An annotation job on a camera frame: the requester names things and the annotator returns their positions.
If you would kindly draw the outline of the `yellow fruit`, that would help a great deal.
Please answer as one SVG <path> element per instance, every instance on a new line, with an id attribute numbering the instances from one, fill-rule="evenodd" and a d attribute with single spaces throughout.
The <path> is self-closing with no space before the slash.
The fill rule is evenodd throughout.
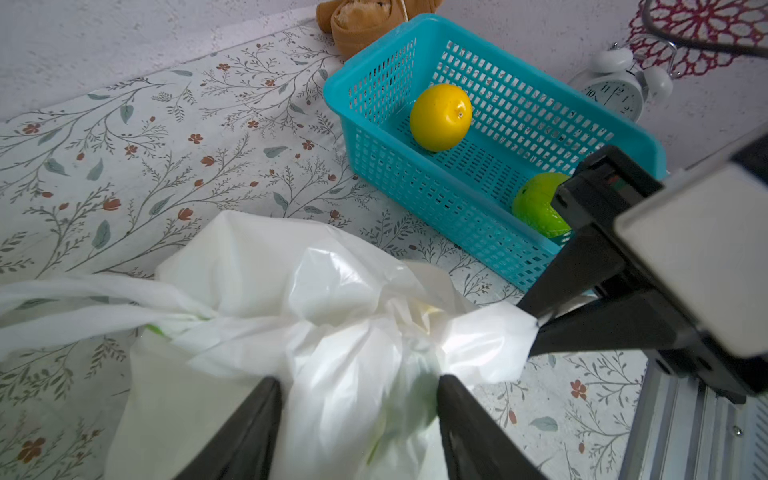
<path id="1" fill-rule="evenodd" d="M 410 114 L 414 140 L 430 152 L 457 146 L 467 135 L 473 117 L 468 94 L 460 87 L 438 84 L 425 90 Z"/>

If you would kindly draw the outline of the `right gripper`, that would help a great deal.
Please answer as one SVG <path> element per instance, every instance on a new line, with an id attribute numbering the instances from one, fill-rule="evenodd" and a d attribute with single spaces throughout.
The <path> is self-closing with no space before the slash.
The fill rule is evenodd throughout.
<path id="1" fill-rule="evenodd" d="M 699 330 L 615 232 L 620 214 L 661 188 L 606 146 L 557 189 L 554 206 L 573 235 L 517 304 L 537 318 L 551 314 L 529 355 L 647 350 L 665 372 L 698 377 L 735 402 L 765 393 L 767 353 L 734 357 Z"/>

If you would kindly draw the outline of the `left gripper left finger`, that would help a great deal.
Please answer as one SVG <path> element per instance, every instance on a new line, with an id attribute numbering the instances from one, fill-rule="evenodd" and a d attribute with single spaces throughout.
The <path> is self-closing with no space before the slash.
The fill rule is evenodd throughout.
<path id="1" fill-rule="evenodd" d="M 280 382 L 265 377 L 176 479 L 267 479 L 281 414 Z"/>

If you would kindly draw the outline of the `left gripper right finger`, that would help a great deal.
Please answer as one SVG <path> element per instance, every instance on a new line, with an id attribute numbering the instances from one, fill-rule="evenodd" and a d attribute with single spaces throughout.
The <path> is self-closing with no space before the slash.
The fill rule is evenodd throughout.
<path id="1" fill-rule="evenodd" d="M 453 375 L 439 378 L 437 415 L 449 479 L 544 477 Z"/>

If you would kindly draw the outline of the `white plastic bag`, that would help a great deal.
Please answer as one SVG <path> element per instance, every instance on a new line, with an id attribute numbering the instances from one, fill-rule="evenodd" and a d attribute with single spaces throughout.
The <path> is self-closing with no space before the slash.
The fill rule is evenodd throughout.
<path id="1" fill-rule="evenodd" d="M 437 385 L 516 380 L 535 317 L 476 307 L 450 276 L 314 221 L 218 214 L 151 280 L 1 289 L 1 352 L 143 327 L 109 479 L 170 479 L 248 393 L 284 392 L 273 479 L 443 479 Z"/>

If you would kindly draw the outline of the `green apple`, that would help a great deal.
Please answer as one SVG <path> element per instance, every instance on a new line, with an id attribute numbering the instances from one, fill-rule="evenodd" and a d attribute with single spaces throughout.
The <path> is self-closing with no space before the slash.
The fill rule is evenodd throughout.
<path id="1" fill-rule="evenodd" d="M 541 173 L 531 178 L 517 193 L 512 214 L 546 238 L 565 235 L 571 227 L 552 207 L 557 188 L 568 180 L 562 173 Z"/>

